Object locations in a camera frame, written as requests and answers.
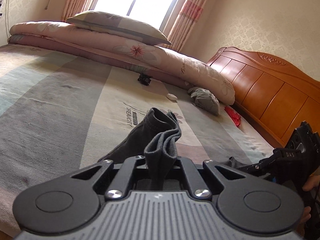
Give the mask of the dark grey trousers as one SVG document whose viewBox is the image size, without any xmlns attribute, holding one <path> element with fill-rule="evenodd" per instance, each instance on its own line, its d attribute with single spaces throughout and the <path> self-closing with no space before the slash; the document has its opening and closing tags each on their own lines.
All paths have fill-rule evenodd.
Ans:
<svg viewBox="0 0 320 240">
<path fill-rule="evenodd" d="M 178 157 L 176 141 L 181 135 L 174 113 L 153 107 L 129 135 L 99 161 L 110 159 L 119 164 L 129 157 L 143 155 L 150 172 L 150 189 L 162 190 L 164 179 Z"/>
</svg>

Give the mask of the red folding fan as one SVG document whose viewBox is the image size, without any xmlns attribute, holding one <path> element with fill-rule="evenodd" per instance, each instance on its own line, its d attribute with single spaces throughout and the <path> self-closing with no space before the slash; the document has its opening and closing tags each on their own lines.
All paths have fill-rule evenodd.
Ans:
<svg viewBox="0 0 320 240">
<path fill-rule="evenodd" d="M 230 106 L 225 106 L 224 110 L 234 122 L 235 126 L 239 127 L 241 125 L 241 115 Z"/>
</svg>

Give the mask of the wooden orange headboard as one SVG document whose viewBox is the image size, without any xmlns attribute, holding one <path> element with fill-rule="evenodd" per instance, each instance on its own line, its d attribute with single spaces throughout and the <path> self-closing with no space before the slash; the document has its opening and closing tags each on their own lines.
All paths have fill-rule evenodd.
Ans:
<svg viewBox="0 0 320 240">
<path fill-rule="evenodd" d="M 306 121 L 319 132 L 319 81 L 281 57 L 222 47 L 208 65 L 232 83 L 233 108 L 273 147 Z"/>
</svg>

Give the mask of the bundled grey white cloth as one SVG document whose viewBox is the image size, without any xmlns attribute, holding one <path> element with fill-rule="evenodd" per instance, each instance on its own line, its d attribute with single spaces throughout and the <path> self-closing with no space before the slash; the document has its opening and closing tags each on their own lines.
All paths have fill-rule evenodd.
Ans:
<svg viewBox="0 0 320 240">
<path fill-rule="evenodd" d="M 194 105 L 218 116 L 220 114 L 220 104 L 217 98 L 207 89 L 193 87 L 188 90 L 188 94 L 194 99 Z"/>
</svg>

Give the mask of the striped pastel bed sheet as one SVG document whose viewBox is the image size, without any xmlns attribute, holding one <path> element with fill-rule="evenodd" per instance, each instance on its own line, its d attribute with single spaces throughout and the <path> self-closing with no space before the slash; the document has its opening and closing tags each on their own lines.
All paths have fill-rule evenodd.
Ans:
<svg viewBox="0 0 320 240">
<path fill-rule="evenodd" d="M 141 72 L 31 46 L 1 48 L 1 233 L 19 233 L 12 203 L 21 191 L 96 163 L 152 107 L 174 113 L 178 154 L 194 163 L 271 155 L 246 120 L 236 127 L 224 109 L 214 116 L 196 107 L 184 88 L 141 85 Z"/>
</svg>

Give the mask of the white earbuds case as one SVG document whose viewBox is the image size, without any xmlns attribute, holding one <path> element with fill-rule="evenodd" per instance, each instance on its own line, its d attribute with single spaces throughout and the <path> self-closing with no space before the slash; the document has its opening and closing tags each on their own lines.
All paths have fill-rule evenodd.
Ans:
<svg viewBox="0 0 320 240">
<path fill-rule="evenodd" d="M 174 102 L 176 102 L 176 101 L 178 100 L 177 96 L 175 96 L 174 94 L 168 93 L 168 94 L 166 95 L 166 97 L 167 97 L 169 100 L 174 101 Z"/>
</svg>

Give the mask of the black hair claw clip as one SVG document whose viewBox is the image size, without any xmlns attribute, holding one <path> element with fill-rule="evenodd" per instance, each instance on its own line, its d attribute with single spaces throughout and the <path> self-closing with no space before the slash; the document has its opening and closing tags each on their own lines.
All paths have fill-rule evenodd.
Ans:
<svg viewBox="0 0 320 240">
<path fill-rule="evenodd" d="M 141 73 L 137 81 L 145 86 L 149 86 L 151 83 L 152 76 Z"/>
</svg>

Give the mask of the folded floral pink quilt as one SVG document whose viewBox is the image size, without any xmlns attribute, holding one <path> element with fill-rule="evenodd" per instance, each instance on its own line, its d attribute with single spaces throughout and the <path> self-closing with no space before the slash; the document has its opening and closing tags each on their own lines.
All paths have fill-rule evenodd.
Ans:
<svg viewBox="0 0 320 240">
<path fill-rule="evenodd" d="M 11 27 L 10 34 L 40 37 L 98 55 L 116 56 L 123 62 L 155 67 L 191 85 L 209 90 L 226 105 L 232 105 L 235 102 L 233 85 L 217 70 L 171 49 L 147 45 L 117 35 L 81 29 L 63 22 L 18 23 Z"/>
</svg>

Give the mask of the grey floral pillow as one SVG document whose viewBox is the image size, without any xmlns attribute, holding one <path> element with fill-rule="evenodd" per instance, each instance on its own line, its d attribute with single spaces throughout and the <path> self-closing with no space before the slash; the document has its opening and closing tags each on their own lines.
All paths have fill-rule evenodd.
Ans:
<svg viewBox="0 0 320 240">
<path fill-rule="evenodd" d="M 147 45 L 171 45 L 160 30 L 126 16 L 89 10 L 67 18 L 66 22 L 78 28 L 125 37 Z"/>
</svg>

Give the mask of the pink right curtain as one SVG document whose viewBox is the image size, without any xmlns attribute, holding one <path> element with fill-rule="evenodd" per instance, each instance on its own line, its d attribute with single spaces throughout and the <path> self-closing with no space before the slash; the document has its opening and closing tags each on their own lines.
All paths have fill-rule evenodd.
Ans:
<svg viewBox="0 0 320 240">
<path fill-rule="evenodd" d="M 171 45 L 166 44 L 164 48 L 169 48 L 176 52 L 182 50 L 206 3 L 207 0 L 185 0 L 168 36 Z"/>
</svg>

